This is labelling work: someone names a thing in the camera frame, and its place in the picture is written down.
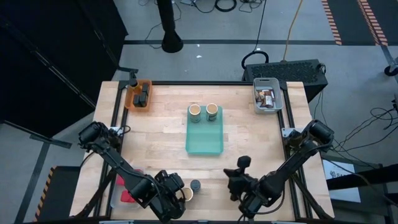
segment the yellow cable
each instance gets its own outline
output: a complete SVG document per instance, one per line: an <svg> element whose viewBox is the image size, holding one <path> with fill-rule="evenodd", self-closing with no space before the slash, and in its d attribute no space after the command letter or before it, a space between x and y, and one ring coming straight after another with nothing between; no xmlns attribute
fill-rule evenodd
<svg viewBox="0 0 398 224"><path fill-rule="evenodd" d="M303 3L303 0L300 0L300 4L298 4L298 8L297 8L297 10L296 10L296 14L294 15L292 24L290 25L289 34L287 34L286 47L285 47L285 53L284 53L284 59L283 59L283 60L285 60L286 53L287 53L287 46L289 45L290 33L291 33L291 31L292 31L294 21L296 20L297 14L299 13L299 10L300 10L300 7L301 7L301 4L302 4L302 3Z"/></svg>

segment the green plastic tray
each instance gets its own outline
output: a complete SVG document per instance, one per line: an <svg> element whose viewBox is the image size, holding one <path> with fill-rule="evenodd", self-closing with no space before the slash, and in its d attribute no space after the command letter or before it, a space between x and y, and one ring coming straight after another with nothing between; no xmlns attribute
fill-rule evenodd
<svg viewBox="0 0 398 224"><path fill-rule="evenodd" d="M206 120L206 106L200 106L200 121L191 122L187 108L187 139L185 150L189 154L218 155L224 151L223 108L218 106L215 121Z"/></svg>

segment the white paper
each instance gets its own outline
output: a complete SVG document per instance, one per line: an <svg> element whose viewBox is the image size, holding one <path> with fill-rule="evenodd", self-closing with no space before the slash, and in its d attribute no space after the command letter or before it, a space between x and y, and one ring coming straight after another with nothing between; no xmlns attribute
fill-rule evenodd
<svg viewBox="0 0 398 224"><path fill-rule="evenodd" d="M325 176L326 180L332 179L339 177L341 175L349 175L350 173L343 170L340 167L337 167L336 165L332 164L329 161L322 160L323 161L323 170L325 171ZM344 162L335 162L335 164L343 167L346 170L349 170L351 172L355 172L354 170L354 165L352 164L347 164ZM348 202L361 202L361 197L359 196L359 190L357 187L353 187L350 189L342 189L342 190L329 190L330 198L336 199L336 200L344 200Z"/></svg>

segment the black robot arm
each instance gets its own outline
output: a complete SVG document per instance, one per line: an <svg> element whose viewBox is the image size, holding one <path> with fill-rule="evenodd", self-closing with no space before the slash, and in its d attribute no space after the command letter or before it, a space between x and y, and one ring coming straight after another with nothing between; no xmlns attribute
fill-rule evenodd
<svg viewBox="0 0 398 224"><path fill-rule="evenodd" d="M92 122L79 133L79 140L83 149L99 154L124 179L130 196L143 208L149 206L162 223L182 216L185 199L175 193L184 183L178 174L162 170L153 178L134 170L115 150L121 143L119 135L103 123Z"/></svg>
<svg viewBox="0 0 398 224"><path fill-rule="evenodd" d="M272 171L260 180L244 173L250 166L251 158L243 156L238 159L238 169L224 169L229 177L228 188L231 200L241 200L239 210L248 218L253 218L261 206L270 207L281 196L285 182L294 175L308 158L318 151L327 151L333 141L334 132L320 121L311 121L300 133L292 131L284 139L284 144L291 148L294 154L276 171Z"/></svg>

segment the cup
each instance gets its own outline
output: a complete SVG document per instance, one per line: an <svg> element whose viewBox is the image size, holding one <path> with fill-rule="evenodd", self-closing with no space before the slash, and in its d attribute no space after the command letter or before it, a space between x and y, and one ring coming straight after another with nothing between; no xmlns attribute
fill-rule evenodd
<svg viewBox="0 0 398 224"><path fill-rule="evenodd" d="M193 198L193 190L192 190L190 187L183 187L181 190L184 192L185 201L186 201L186 202L191 201L191 199ZM175 193L175 196L176 196L177 198L183 198L183 195L182 195L182 193L181 193L181 190L178 190L178 191Z"/></svg>
<svg viewBox="0 0 398 224"><path fill-rule="evenodd" d="M189 117L191 122L197 123L200 121L200 106L199 105L191 105L189 106Z"/></svg>
<svg viewBox="0 0 398 224"><path fill-rule="evenodd" d="M215 121L217 118L218 106L214 103L209 103L206 106L206 120Z"/></svg>

